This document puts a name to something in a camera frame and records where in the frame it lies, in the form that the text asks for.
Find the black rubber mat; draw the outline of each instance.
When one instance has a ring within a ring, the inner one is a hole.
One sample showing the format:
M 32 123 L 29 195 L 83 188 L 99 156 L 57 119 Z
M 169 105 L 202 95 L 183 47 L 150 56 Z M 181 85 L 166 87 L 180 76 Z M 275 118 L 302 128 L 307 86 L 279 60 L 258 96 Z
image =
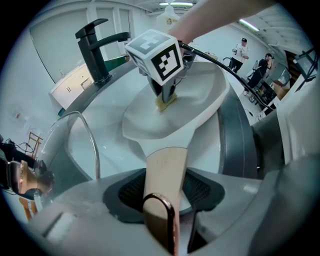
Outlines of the black rubber mat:
M 143 196 L 146 169 L 137 170 L 129 177 L 109 186 L 103 194 L 103 202 L 111 215 L 124 223 L 144 223 Z M 219 183 L 187 169 L 182 190 L 191 204 L 191 211 L 210 211 L 224 198 L 225 190 Z

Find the white cabinet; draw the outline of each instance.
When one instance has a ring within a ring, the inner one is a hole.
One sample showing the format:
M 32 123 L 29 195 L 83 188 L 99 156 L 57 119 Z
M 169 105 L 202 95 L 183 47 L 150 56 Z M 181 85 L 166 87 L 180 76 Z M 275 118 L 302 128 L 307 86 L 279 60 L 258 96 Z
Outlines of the white cabinet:
M 69 72 L 58 81 L 50 94 L 66 110 L 71 103 L 94 82 L 85 64 Z

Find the black cable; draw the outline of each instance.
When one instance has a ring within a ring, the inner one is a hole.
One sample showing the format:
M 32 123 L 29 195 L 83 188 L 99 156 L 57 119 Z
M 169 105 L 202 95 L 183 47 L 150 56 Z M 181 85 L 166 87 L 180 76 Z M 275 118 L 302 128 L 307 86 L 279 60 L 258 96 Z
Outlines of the black cable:
M 314 58 L 314 61 L 313 61 L 312 65 L 311 65 L 311 67 L 309 68 L 308 73 L 307 73 L 306 76 L 305 76 L 304 81 L 303 81 L 303 82 L 299 85 L 299 87 L 295 90 L 295 93 L 296 93 L 297 91 L 300 91 L 300 89 L 302 88 L 302 86 L 304 86 L 304 84 L 306 83 L 306 81 L 308 80 L 308 78 L 311 76 L 312 72 L 313 72 L 313 71 L 315 70 L 315 68 L 316 68 L 316 65 L 317 65 L 318 60 L 319 60 L 319 57 L 316 56 L 316 57 Z
M 17 145 L 17 144 L 14 144 L 14 145 L 15 145 L 15 148 L 19 148 L 19 149 L 23 150 L 25 153 L 33 153 L 35 151 L 34 149 L 32 151 L 27 151 L 26 149 L 21 148 L 20 145 L 22 145 L 22 144 L 25 144 L 25 145 L 27 145 L 27 147 L 32 149 L 32 147 L 26 142 L 22 142 L 19 145 Z
M 248 109 L 244 108 L 244 110 L 248 111 L 252 117 L 254 116 L 254 114 L 252 114 Z
M 302 54 L 299 55 L 298 57 L 300 58 L 300 57 L 302 57 L 302 56 L 304 56 L 304 55 L 308 55 L 309 53 L 311 53 L 311 52 L 314 51 L 314 50 L 315 50 L 315 48 L 311 48 L 310 50 L 302 51 Z
M 264 106 L 265 108 L 273 111 L 274 109 L 271 108 L 270 106 L 268 106 L 268 104 L 266 104 L 266 102 L 264 102 L 263 99 L 261 99 L 261 97 L 240 77 L 238 76 L 236 73 L 232 72 L 232 70 L 226 66 L 226 65 L 223 65 L 222 63 L 220 63 L 219 61 L 215 60 L 214 58 L 211 58 L 209 55 L 203 53 L 202 51 L 200 50 L 197 50 L 187 44 L 184 44 L 182 41 L 178 41 L 179 42 L 179 46 L 183 49 L 186 49 L 216 65 L 218 65 L 220 68 L 223 68 L 225 71 L 228 71 L 231 75 L 233 75 L 245 88 L 248 89 L 249 92 L 252 93 L 252 95 L 256 98 L 256 100 L 262 105 Z
M 226 60 L 226 59 L 229 59 L 229 60 L 231 61 L 231 57 L 225 57 L 225 58 L 223 59 L 223 61 Z
M 181 80 L 180 80 L 175 86 L 177 86 L 178 84 L 180 84 L 180 82 L 182 81 L 182 79 L 183 79 L 183 78 L 181 78 Z

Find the grey metal frame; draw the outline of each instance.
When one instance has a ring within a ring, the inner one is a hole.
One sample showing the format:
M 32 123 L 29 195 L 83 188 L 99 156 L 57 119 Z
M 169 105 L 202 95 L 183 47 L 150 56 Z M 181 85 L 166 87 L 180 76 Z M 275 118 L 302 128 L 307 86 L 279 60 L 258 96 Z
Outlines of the grey metal frame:
M 68 117 L 70 115 L 78 115 L 78 117 L 81 119 L 81 121 L 83 122 L 84 124 L 84 127 L 86 129 L 86 131 L 88 132 L 89 136 L 90 136 L 90 140 L 91 140 L 91 143 L 92 143 L 92 146 L 93 146 L 93 152 L 94 152 L 94 161 L 95 161 L 95 179 L 96 180 L 99 180 L 100 179 L 100 157 L 99 157 L 99 151 L 98 151 L 98 147 L 97 147 L 97 144 L 96 144 L 96 141 L 95 141 L 95 138 L 89 128 L 89 125 L 85 119 L 85 117 L 79 112 L 79 111 L 71 111 L 71 112 L 68 112 L 66 114 L 64 114 L 62 117 L 60 117 L 57 121 L 55 121 L 53 123 L 53 125 L 51 127 L 53 127 L 59 120 L 65 118 L 65 117 Z

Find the faucet handle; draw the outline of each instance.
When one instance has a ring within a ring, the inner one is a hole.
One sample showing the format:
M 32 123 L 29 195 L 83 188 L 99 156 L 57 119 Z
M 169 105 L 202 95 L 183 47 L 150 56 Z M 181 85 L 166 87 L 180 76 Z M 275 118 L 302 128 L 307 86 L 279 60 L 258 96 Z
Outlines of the faucet handle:
M 84 38 L 88 35 L 94 35 L 96 33 L 95 27 L 107 22 L 108 19 L 107 18 L 98 18 L 92 22 L 90 22 L 89 24 L 85 25 L 83 28 L 81 28 L 77 33 L 75 33 L 75 38 L 76 39 L 80 39 L 80 38 Z

